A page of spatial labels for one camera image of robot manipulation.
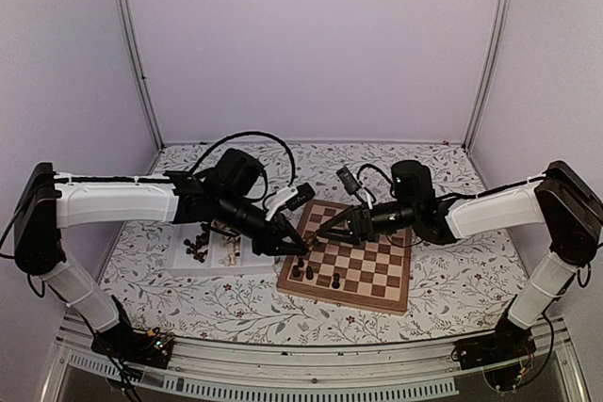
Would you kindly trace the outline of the wooden chess board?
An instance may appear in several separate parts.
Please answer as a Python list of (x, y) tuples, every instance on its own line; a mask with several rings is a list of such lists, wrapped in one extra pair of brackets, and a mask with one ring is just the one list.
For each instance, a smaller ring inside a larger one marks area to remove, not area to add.
[[(299, 278), (291, 275), (299, 257), (286, 257), (277, 290), (348, 308), (403, 315), (408, 309), (412, 238), (410, 229), (358, 246), (319, 238), (303, 257)], [(311, 281), (305, 278), (309, 265), (315, 273)], [(334, 273), (340, 274), (339, 289), (332, 288)]]

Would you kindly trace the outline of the white plastic compartment tray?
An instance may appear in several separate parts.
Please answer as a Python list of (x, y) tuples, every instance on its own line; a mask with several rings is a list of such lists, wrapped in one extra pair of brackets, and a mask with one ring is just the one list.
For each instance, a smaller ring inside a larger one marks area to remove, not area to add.
[(201, 244), (202, 227), (178, 225), (168, 248), (167, 271), (174, 277), (221, 277), (269, 274), (275, 258), (253, 253), (252, 240), (244, 235), (229, 237), (208, 232)]

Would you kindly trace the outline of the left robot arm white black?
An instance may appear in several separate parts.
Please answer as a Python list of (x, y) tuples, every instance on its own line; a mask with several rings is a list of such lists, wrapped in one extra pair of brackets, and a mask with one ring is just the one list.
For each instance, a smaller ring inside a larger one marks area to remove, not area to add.
[(63, 230), (93, 223), (154, 221), (170, 224), (218, 221), (252, 241), (256, 255), (303, 256), (308, 246), (285, 218), (315, 195), (309, 184), (290, 184), (260, 208), (248, 194), (264, 171), (241, 150), (229, 149), (219, 162), (199, 172), (167, 171), (160, 176), (92, 177), (54, 171), (38, 164), (21, 195), (8, 234), (13, 260), (79, 312), (105, 345), (121, 359), (140, 349), (119, 303), (61, 244)]

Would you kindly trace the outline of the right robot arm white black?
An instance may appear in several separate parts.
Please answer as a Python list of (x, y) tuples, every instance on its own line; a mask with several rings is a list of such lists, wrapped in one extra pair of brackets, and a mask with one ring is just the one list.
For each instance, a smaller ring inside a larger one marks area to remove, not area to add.
[(392, 201), (347, 208), (321, 224), (316, 235), (359, 245), (410, 228), (427, 243), (449, 245), (480, 233), (546, 225), (549, 253), (488, 338), (487, 352), (497, 361), (508, 360), (522, 347), (538, 317), (599, 249), (602, 201), (563, 161), (525, 181), (480, 194), (436, 196), (430, 169), (402, 160), (391, 168), (391, 187)]

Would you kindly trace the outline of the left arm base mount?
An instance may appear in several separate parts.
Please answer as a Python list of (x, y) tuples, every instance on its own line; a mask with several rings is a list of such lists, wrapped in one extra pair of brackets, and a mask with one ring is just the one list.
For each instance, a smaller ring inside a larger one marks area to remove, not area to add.
[(94, 333), (91, 350), (109, 358), (167, 369), (173, 351), (174, 335), (160, 327), (135, 330), (122, 304), (111, 297), (118, 310), (118, 324), (105, 332)]

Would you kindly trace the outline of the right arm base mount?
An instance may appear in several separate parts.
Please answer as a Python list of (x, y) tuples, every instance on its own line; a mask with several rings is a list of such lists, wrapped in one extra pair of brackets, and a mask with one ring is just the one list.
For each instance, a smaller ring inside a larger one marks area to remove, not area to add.
[(504, 313), (492, 332), (456, 341), (450, 358), (462, 370), (496, 364), (485, 371), (485, 381), (493, 390), (509, 392), (519, 388), (535, 351), (531, 330), (517, 327)]

